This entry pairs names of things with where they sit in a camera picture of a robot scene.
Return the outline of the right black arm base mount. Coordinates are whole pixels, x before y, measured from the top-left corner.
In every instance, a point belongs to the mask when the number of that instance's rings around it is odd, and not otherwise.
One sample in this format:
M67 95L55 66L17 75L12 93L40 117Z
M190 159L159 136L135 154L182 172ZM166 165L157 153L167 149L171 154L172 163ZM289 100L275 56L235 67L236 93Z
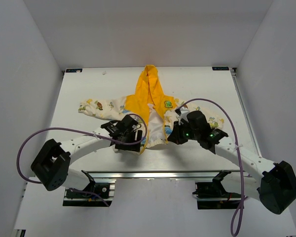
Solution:
M229 193L222 187L221 181L231 171L222 170L209 181L196 181L192 196L197 201L198 210L236 209L241 200L239 193Z

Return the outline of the right blue table label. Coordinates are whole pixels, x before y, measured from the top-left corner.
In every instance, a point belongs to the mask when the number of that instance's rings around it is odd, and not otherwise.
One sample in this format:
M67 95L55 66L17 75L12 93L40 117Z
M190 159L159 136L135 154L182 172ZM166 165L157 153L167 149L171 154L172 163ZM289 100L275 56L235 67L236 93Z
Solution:
M223 66L213 66L213 71L229 71L229 67L223 67Z

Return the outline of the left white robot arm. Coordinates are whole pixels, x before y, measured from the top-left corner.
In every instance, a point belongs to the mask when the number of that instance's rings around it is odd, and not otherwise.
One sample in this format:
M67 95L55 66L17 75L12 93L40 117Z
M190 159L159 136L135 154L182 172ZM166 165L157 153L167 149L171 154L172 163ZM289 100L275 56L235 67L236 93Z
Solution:
M81 136L56 142L46 141L31 164L31 170L48 191L60 186L79 192L83 197L94 193L95 181L84 170L76 171L70 166L78 159L113 146L117 150L139 152L148 131L143 119L127 114L121 120L111 120L92 132L80 131Z

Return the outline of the blue table label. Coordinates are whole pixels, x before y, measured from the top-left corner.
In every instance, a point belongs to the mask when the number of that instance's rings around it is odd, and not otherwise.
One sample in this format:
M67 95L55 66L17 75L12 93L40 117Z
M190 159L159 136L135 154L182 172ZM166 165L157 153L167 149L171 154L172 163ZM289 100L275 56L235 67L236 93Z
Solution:
M223 66L213 66L213 71L229 71L229 67L223 67Z
M82 69L78 68L78 69L66 69L65 73L81 73Z

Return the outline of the aluminium table rail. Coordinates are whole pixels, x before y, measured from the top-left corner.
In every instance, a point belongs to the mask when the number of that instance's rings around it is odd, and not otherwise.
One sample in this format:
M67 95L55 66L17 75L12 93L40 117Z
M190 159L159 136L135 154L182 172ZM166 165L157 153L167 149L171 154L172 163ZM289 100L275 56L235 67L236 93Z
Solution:
M161 178L169 178L169 179L197 179L197 178L210 178L215 177L219 174L219 170L212 171L125 171L125 172L104 172L104 171L88 171L88 173L93 178L102 178L102 179L161 179Z
M243 111L243 114L244 114L244 117L245 117L245 121L246 121L246 125L247 125L248 131L249 131L249 135L250 135L251 141L253 143L253 147L255 149L255 152L260 156L261 155L260 147L259 147L256 135L255 135L255 132L253 130L252 123L250 121L248 111L247 111L247 108L246 108L244 100L243 100L242 93L241 93L240 88L239 88L239 83L238 83L237 72L236 71L237 71L237 68L231 68L230 69L231 76L232 76L232 79L233 79L233 82L234 82L234 86L235 86L235 89L236 89L236 92L237 92L237 95L238 95L238 99L239 99L239 102L240 102L240 105L241 105L241 108L242 108L242 111Z

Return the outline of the yellow patterned child jacket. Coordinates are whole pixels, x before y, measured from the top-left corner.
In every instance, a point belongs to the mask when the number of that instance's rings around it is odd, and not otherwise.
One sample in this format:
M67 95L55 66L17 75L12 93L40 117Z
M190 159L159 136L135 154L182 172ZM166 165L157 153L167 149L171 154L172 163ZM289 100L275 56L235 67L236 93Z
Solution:
M121 120L126 114L141 116L140 123L145 123L141 131L146 138L140 144L138 154L156 145L166 145L173 130L173 123L179 116L175 109L181 107L189 111L201 111L211 128L223 128L224 119L193 103L186 104L183 99L164 94L158 77L158 70L153 65L145 66L137 81L134 94L118 99L99 100L88 98L79 105L79 113L102 120Z

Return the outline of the left blue table label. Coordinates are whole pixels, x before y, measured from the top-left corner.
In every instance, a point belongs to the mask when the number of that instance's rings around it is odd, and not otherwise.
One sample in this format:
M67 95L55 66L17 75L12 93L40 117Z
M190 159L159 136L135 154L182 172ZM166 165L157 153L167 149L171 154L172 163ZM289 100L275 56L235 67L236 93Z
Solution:
M78 69L66 69L65 73L81 73L82 69L78 68Z

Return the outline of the aluminium table right rail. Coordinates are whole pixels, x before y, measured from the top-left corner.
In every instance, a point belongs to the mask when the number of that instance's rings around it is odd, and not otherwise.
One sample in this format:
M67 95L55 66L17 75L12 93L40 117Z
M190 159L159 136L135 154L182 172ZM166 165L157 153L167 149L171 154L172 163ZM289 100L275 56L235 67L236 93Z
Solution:
M232 79L233 79L233 82L234 82L234 86L235 86L235 89L236 89L236 92L237 92L237 95L238 95L238 99L239 99L239 102L240 102L240 105L241 105L241 108L242 108L242 111L243 111L243 114L244 114L244 117L245 117L245 121L246 121L246 125L247 125L248 131L249 131L249 135L250 135L251 141L253 143L253 147L255 149L255 152L260 156L261 155L260 147L259 147L256 135L255 135L255 132L253 130L252 123L250 121L248 111L247 111L247 108L246 108L244 100L243 100L242 93L241 93L240 88L239 88L239 83L238 83L237 72L236 71L237 71L237 68L231 68L230 69L231 76L232 76Z

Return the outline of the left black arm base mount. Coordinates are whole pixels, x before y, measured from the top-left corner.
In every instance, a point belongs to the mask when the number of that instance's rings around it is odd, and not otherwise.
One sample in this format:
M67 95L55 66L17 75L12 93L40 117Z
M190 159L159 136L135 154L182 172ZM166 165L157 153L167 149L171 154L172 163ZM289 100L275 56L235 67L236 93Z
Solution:
M110 207L112 203L112 183L97 182L84 170L70 170L63 186L65 207Z

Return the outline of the aluminium table front rail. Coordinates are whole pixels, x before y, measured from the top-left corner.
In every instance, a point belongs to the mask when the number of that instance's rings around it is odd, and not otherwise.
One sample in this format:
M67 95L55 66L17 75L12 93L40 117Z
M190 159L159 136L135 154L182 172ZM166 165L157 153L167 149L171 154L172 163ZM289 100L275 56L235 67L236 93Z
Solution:
M219 174L219 170L212 171L125 171L125 172L104 172L104 171L88 171L88 173L93 178L102 178L102 179L161 179L161 178L169 178L169 179L197 179L197 178L210 178L215 177Z

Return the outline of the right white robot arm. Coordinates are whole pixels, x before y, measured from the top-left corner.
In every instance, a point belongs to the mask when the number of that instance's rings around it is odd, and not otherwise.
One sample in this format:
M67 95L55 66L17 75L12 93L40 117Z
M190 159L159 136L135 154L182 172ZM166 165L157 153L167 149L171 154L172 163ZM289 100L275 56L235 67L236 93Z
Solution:
M168 141L181 145L194 140L211 153L238 165L250 177L241 177L231 171L221 171L213 178L213 192L224 197L236 193L236 184L244 182L240 191L245 196L260 201L274 214L281 214L296 200L296 175L292 166L281 161L275 163L237 146L221 129L211 128L201 111L176 109L178 118Z

